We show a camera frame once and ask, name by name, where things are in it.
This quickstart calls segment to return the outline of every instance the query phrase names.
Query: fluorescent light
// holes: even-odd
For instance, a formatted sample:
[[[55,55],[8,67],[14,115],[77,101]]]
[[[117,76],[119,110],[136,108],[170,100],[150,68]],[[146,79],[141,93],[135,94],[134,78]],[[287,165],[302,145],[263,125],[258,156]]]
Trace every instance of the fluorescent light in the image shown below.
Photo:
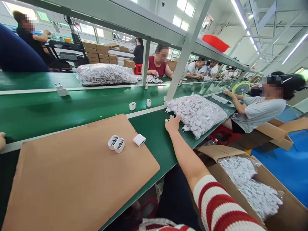
[[[253,38],[250,37],[249,39],[250,39],[251,43],[254,45],[254,40],[253,40]]]
[[[243,16],[242,16],[242,14],[241,14],[241,12],[240,12],[240,10],[239,10],[235,0],[231,0],[231,2],[232,2],[232,5],[233,5],[233,7],[235,9],[235,12],[237,13],[237,16],[240,19],[241,24],[243,25],[244,29],[247,29],[247,25],[246,25],[246,23],[245,23],[245,21],[243,19]]]
[[[305,38],[308,36],[308,33],[305,34],[302,39],[298,42],[298,44],[294,47],[294,49],[291,51],[291,53],[287,56],[287,58],[283,61],[282,65],[285,64],[285,62],[290,58],[290,56],[294,53],[294,51],[299,47],[299,45],[305,40]]]

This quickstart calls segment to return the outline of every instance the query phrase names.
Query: floor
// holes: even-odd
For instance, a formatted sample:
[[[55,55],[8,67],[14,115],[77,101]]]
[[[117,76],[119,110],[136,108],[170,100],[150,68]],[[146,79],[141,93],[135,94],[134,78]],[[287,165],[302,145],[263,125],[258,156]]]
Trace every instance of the floor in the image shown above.
[[[289,107],[277,118],[288,122],[296,119],[297,115],[300,112]],[[290,151],[257,148],[251,154],[308,208],[308,130],[292,132],[289,136],[294,142]]]

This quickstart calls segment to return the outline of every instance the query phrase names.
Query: black shorts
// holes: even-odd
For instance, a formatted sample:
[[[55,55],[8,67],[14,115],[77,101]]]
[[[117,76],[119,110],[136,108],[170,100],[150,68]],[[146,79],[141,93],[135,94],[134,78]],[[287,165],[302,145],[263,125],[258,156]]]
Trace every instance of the black shorts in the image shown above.
[[[234,133],[240,133],[240,134],[245,134],[246,132],[236,123],[231,119],[232,123],[232,131]]]

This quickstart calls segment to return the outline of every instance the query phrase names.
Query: red stool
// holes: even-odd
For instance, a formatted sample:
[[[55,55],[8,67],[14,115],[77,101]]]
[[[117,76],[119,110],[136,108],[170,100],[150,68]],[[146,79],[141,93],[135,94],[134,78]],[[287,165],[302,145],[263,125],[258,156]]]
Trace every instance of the red stool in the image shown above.
[[[135,74],[142,74],[141,68],[142,68],[142,64],[136,64]]]
[[[233,131],[231,131],[230,129],[226,128],[223,125],[219,125],[218,128],[216,128],[210,135],[212,137],[217,137],[217,134],[219,134],[219,133],[223,134],[222,132],[227,132],[231,135],[231,138],[228,139],[228,141],[226,143],[221,143],[225,146],[232,144],[234,141],[238,140],[242,136],[242,134],[234,133]]]

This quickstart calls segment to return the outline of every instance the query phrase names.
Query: clear plastic bag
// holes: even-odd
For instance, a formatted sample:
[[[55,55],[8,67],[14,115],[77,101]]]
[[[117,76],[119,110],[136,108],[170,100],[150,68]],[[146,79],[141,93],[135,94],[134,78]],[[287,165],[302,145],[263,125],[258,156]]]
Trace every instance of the clear plastic bag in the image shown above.
[[[257,168],[261,166],[260,162],[249,158],[231,156],[218,160],[228,176],[234,183],[244,184],[258,173]]]
[[[79,82],[84,86],[119,83],[138,83],[141,75],[134,75],[133,70],[116,64],[86,64],[76,70]]]
[[[183,124],[192,131],[196,140],[228,117],[221,107],[200,95],[173,99],[167,104],[167,111],[181,115]]]
[[[262,221],[278,213],[279,207],[283,205],[283,191],[276,191],[254,179],[237,187]]]

